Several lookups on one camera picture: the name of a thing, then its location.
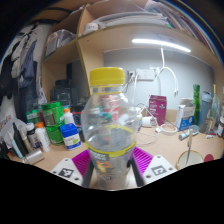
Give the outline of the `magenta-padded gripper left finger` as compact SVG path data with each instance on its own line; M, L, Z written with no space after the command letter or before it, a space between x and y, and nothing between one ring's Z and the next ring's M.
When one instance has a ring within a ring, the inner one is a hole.
M72 159L63 158L51 173L84 188L96 184L96 175L88 150L84 150Z

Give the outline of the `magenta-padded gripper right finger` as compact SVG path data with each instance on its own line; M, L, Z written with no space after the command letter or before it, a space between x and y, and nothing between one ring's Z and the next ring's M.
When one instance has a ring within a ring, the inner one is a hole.
M177 171L162 155L152 156L140 148L134 149L131 163L138 187L155 182Z

